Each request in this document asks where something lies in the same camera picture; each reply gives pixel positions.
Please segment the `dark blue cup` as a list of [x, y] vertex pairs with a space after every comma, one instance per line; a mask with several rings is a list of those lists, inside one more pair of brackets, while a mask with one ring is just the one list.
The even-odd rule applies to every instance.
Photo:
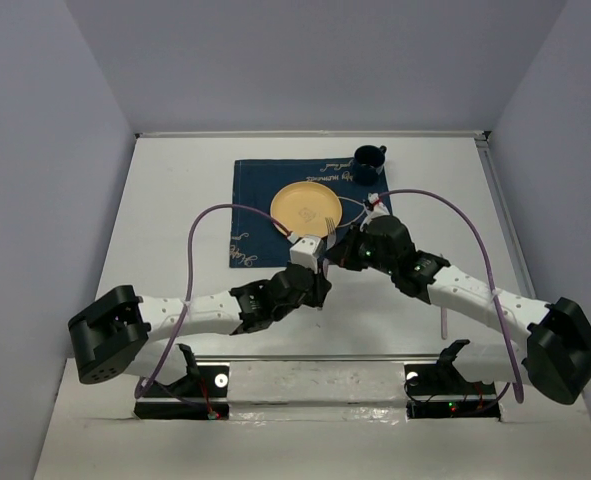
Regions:
[[376, 184], [384, 170], [386, 153], [385, 145], [363, 145], [357, 148], [350, 168], [353, 181], [363, 186]]

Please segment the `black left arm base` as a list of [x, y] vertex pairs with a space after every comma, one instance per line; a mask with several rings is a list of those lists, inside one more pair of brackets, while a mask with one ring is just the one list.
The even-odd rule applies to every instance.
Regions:
[[185, 375], [164, 385], [157, 381], [135, 402], [133, 415], [141, 420], [227, 420], [230, 365], [198, 362], [181, 344]]

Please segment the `tan round plate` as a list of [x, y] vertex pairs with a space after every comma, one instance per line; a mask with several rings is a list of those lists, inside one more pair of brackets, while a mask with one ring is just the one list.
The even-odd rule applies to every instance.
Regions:
[[343, 215], [339, 197], [327, 186], [300, 181], [283, 187], [275, 194], [270, 214], [289, 232], [300, 237], [328, 234], [326, 219], [338, 226]]

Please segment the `dark blue patterned cloth napkin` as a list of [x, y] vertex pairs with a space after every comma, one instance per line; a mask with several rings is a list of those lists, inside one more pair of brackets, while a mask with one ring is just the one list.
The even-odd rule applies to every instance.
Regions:
[[[359, 185], [352, 178], [350, 158], [328, 159], [243, 159], [234, 164], [232, 201], [266, 213], [274, 196], [299, 181], [314, 181], [329, 187], [342, 205], [337, 234], [362, 218], [363, 200], [369, 193], [388, 190], [385, 173], [372, 186]], [[290, 244], [269, 220], [250, 211], [232, 212], [229, 266], [231, 268], [276, 268], [289, 259]]]

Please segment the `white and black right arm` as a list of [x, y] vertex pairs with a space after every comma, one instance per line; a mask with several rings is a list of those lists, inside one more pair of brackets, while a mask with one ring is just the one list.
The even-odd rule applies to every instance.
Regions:
[[445, 391], [477, 381], [525, 383], [554, 402], [571, 405], [591, 380], [591, 324], [576, 302], [565, 297], [544, 302], [493, 287], [417, 249], [407, 227], [392, 215], [351, 226], [325, 256], [346, 270], [386, 274], [408, 297], [502, 335], [501, 346], [465, 340], [444, 350], [435, 379]]

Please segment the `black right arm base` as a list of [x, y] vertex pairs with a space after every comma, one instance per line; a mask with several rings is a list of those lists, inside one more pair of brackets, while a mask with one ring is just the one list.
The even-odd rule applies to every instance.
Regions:
[[409, 420], [501, 418], [495, 386], [468, 382], [455, 369], [457, 355], [469, 343], [469, 340], [457, 340], [435, 362], [404, 367]]

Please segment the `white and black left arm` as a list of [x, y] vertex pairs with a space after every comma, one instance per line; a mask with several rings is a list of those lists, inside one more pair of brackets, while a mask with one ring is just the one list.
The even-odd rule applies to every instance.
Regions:
[[289, 264], [270, 279], [190, 301], [138, 296], [121, 285], [68, 322], [78, 378], [93, 385], [121, 374], [155, 378], [184, 395], [196, 383], [181, 337], [268, 329], [294, 310], [321, 308], [332, 288], [321, 269]]

